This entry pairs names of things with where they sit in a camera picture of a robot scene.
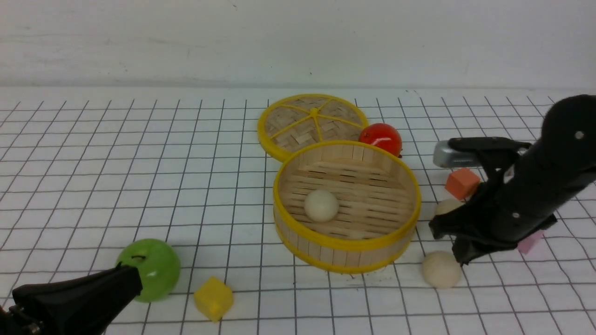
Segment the pink cube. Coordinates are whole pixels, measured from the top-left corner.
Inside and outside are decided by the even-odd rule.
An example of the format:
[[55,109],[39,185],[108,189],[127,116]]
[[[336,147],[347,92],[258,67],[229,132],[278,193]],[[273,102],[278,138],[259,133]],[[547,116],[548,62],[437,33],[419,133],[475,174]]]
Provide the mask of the pink cube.
[[530,252],[534,245],[542,238],[543,235],[544,230],[539,230],[534,234],[524,238],[521,242],[517,244],[517,250],[519,250],[522,254],[526,255]]

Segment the red ball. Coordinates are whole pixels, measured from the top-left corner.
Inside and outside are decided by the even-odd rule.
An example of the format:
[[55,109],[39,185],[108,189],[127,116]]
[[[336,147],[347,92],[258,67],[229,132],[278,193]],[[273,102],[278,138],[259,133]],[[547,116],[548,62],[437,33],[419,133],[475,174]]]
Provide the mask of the red ball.
[[386,123],[375,123],[364,128],[358,141],[374,145],[394,156],[401,157],[402,137],[394,127]]

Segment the toy fruit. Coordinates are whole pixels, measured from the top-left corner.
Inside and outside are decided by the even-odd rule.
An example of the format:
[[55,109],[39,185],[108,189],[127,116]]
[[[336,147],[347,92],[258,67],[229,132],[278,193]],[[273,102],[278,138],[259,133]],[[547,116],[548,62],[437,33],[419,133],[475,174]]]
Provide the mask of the toy fruit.
[[359,142],[371,144],[391,154],[401,157],[402,137],[394,127],[386,123],[375,123],[360,133]]
[[135,298],[139,302],[166,297],[180,277],[180,258],[172,247],[154,238],[138,240],[124,248],[118,263],[138,269],[143,286],[141,294]]
[[461,266],[452,253],[431,252],[422,262],[422,277],[432,287],[449,289],[460,281]]
[[306,216],[314,222],[327,222],[337,215],[339,202],[329,191],[312,191],[304,200],[304,211]]

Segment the orange cube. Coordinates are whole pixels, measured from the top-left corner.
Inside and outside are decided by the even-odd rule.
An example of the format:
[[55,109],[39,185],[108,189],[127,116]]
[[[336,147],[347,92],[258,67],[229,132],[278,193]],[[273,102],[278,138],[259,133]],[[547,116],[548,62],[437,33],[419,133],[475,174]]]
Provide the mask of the orange cube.
[[464,167],[449,174],[445,189],[457,200],[464,200],[476,191],[478,184],[480,177]]

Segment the bamboo steamer lid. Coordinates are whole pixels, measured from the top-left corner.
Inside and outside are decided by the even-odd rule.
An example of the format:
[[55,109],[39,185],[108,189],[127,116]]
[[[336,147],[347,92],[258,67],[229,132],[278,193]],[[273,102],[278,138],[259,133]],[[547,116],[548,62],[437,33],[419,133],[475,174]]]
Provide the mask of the bamboo steamer lid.
[[368,126],[363,112],[341,98],[303,94],[269,106],[257,124],[263,149],[284,162],[309,145],[326,141],[357,141]]

